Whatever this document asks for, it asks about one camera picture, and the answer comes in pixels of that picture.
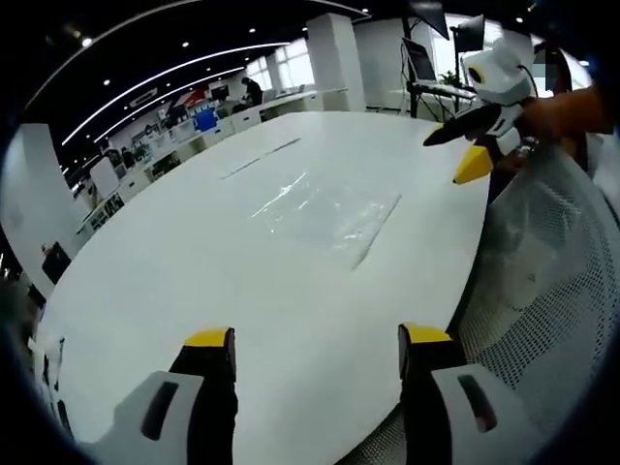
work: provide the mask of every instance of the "oval table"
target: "oval table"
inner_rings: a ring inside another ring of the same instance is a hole
[[[236,464],[330,465],[398,402],[397,326],[446,328],[476,255],[488,178],[434,123],[292,113],[197,155],[79,252],[42,333],[64,336],[59,395],[79,442],[166,371],[183,341],[236,330]]]

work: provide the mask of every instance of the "black ceiling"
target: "black ceiling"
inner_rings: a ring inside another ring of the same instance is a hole
[[[334,1],[358,10],[367,8],[372,20],[398,17],[407,8],[407,0]],[[49,124],[61,163],[96,151],[92,140],[126,115],[125,105],[145,90],[158,87],[161,95],[167,91],[167,82],[170,82],[168,90],[171,90],[213,73],[244,66],[246,57],[252,59],[266,54],[267,50],[209,59],[162,77],[103,111],[61,147],[60,142],[86,117],[146,78],[212,52],[302,37],[304,24],[327,12],[355,19],[363,17],[329,5],[329,2],[311,0],[185,1],[159,13],[145,15],[82,49],[84,36],[96,38],[140,14],[179,2],[108,0],[94,4],[72,0],[48,3],[53,6],[37,7],[40,10],[33,18],[34,25],[30,24],[28,28],[33,32],[24,38],[29,53],[14,58],[13,98],[21,103],[29,101],[60,64],[81,50],[22,114],[22,120]],[[470,16],[485,13],[487,17],[503,22],[513,22],[516,16],[526,12],[530,4],[531,0],[444,1],[447,12]],[[537,27],[532,21],[528,24],[530,26]],[[250,28],[256,28],[256,33],[250,34]],[[73,36],[75,31],[79,31],[82,37]],[[184,42],[190,45],[181,46]],[[103,85],[105,79],[110,80],[110,85]]]

